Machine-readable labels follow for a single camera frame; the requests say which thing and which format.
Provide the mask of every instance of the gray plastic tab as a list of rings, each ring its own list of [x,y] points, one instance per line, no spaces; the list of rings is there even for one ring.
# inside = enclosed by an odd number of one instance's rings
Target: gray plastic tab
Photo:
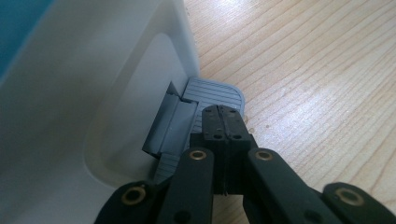
[[[192,77],[181,100],[166,94],[148,135],[144,150],[161,156],[156,183],[172,176],[182,152],[190,147],[190,134],[202,131],[202,111],[211,105],[227,105],[243,116],[245,98],[236,87]]]

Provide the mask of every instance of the metal rivet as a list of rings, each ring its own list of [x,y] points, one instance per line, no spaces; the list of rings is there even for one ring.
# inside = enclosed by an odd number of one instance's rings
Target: metal rivet
[[[257,151],[256,158],[263,161],[270,161],[273,155],[267,151]]]
[[[343,203],[347,203],[353,206],[364,205],[363,198],[352,189],[340,188],[335,191],[335,194]]]
[[[194,150],[194,151],[190,152],[190,158],[192,158],[193,160],[196,160],[196,161],[200,161],[200,160],[203,160],[204,158],[206,158],[206,153],[201,150]]]
[[[131,187],[122,194],[121,201],[126,205],[135,205],[141,203],[146,197],[144,185],[140,187]]]

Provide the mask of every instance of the white plastic container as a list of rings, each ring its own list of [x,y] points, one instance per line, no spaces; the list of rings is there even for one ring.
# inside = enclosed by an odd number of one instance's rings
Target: white plastic container
[[[55,1],[0,86],[0,223],[92,223],[141,151],[170,83],[199,73],[181,0]]]

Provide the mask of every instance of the light wood surface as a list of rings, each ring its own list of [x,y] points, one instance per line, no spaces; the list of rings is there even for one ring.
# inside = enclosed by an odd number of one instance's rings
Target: light wood surface
[[[311,187],[356,185],[396,214],[396,1],[185,0],[201,76]],[[217,196],[214,223],[248,222]]]

